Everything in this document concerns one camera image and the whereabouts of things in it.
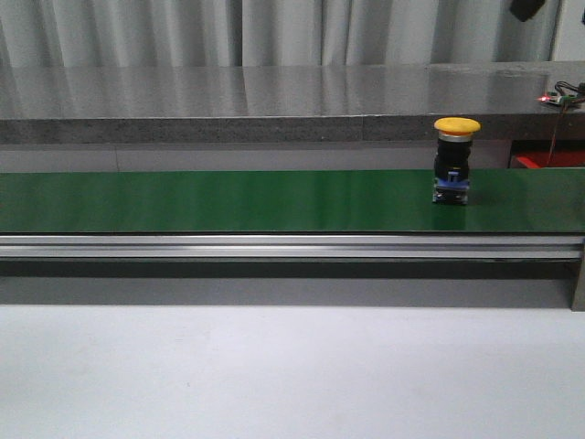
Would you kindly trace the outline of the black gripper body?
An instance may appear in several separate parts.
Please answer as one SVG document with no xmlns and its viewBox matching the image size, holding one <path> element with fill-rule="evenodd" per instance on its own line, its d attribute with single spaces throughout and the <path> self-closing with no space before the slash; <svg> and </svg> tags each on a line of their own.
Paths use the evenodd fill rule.
<svg viewBox="0 0 585 439">
<path fill-rule="evenodd" d="M 545 0 L 512 0 L 509 12 L 520 22 L 532 19 L 545 4 Z"/>
</svg>

